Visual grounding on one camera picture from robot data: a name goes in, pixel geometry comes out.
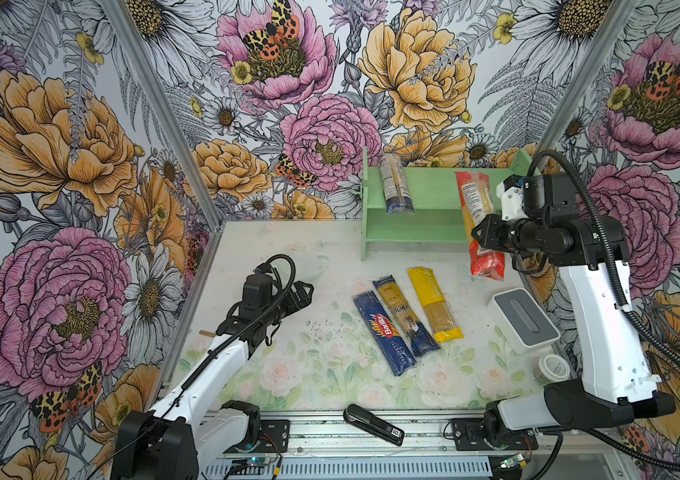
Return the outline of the red spaghetti bag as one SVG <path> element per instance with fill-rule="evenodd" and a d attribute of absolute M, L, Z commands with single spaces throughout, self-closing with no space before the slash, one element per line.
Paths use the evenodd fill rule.
<path fill-rule="evenodd" d="M 469 240 L 470 270 L 475 277 L 504 280 L 505 256 L 480 246 L 472 231 L 488 214 L 494 213 L 490 198 L 489 177 L 482 173 L 455 173 L 465 232 Z"/>

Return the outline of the blue Barilla spaghetti bag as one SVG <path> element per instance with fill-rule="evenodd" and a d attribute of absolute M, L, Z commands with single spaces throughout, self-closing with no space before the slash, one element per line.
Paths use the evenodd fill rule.
<path fill-rule="evenodd" d="M 387 315 L 385 308 L 372 291 L 366 291 L 353 297 L 354 304 L 377 345 L 388 362 L 392 373 L 401 376 L 416 365 L 414 355 Z"/>

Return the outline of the clear spaghetti bag dark ends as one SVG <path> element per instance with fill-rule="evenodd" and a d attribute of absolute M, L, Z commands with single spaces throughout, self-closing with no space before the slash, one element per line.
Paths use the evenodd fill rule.
<path fill-rule="evenodd" d="M 387 213 L 413 213 L 414 205 L 399 156 L 385 154 L 379 168 Z"/>

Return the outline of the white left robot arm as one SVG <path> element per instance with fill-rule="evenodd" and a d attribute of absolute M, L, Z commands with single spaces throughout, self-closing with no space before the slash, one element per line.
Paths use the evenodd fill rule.
<path fill-rule="evenodd" d="M 311 284 L 277 272 L 257 271 L 242 298 L 227 312 L 209 350 L 179 385 L 145 412 L 132 411 L 117 433 L 113 479 L 197 479 L 230 448 L 256 442 L 260 410 L 230 401 L 216 413 L 216 399 L 288 316 L 311 305 Z"/>

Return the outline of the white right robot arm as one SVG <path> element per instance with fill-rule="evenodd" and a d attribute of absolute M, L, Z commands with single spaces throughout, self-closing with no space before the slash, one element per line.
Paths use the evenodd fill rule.
<path fill-rule="evenodd" d="M 573 306 L 582 349 L 582 375 L 490 403 L 482 434 L 494 447 L 528 430 L 611 428 L 676 409 L 659 389 L 637 330 L 627 291 L 630 268 L 622 224 L 609 216 L 583 219 L 576 188 L 565 174 L 511 175 L 496 188 L 498 214 L 472 231 L 486 249 L 540 253 L 559 270 Z"/>

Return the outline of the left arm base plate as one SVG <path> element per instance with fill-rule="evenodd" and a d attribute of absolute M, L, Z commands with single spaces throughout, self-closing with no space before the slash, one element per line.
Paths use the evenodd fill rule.
<path fill-rule="evenodd" d="M 290 429 L 289 420 L 262 420 L 258 433 L 252 439 L 245 439 L 235 445 L 231 452 L 284 454 L 289 446 Z"/>

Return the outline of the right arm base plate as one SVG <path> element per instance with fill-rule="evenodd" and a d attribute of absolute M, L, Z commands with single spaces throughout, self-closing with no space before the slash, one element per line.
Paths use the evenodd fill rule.
<path fill-rule="evenodd" d="M 507 430 L 479 418 L 451 419 L 443 435 L 454 442 L 457 451 L 529 452 L 539 448 L 532 430 Z"/>

